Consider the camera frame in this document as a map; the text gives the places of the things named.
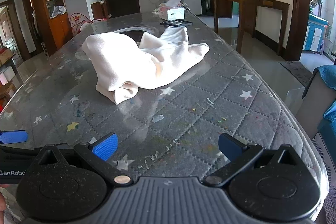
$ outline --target crumpled white fabric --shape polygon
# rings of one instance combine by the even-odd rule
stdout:
[[[199,63],[205,43],[189,45],[187,28],[167,28],[160,38],[147,32],[139,47],[127,35],[90,35],[82,45],[98,76],[96,90],[115,104],[133,98],[139,88],[167,85]]]

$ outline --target floor mat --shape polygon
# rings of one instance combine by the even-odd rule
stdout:
[[[308,85],[310,78],[313,74],[305,68],[300,61],[281,61],[279,62],[283,67],[285,67],[291,74],[295,76],[298,81],[305,87]]]

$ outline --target wooden table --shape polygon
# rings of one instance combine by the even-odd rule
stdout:
[[[238,25],[238,38],[237,38],[237,52],[241,52],[242,44],[243,44],[243,36],[245,32],[245,21],[247,17],[253,21],[253,30],[252,30],[252,37],[255,36],[255,25],[257,21],[257,10],[258,6],[267,7],[272,9],[277,9],[282,11],[282,18],[281,18],[281,27],[280,27],[280,36],[279,36],[279,44],[277,54],[280,55],[280,50],[284,42],[285,31],[287,26],[287,18],[288,18],[288,8],[289,4],[284,3],[277,0],[227,0],[232,2],[239,3],[239,25]],[[215,32],[218,33],[218,0],[215,0]]]

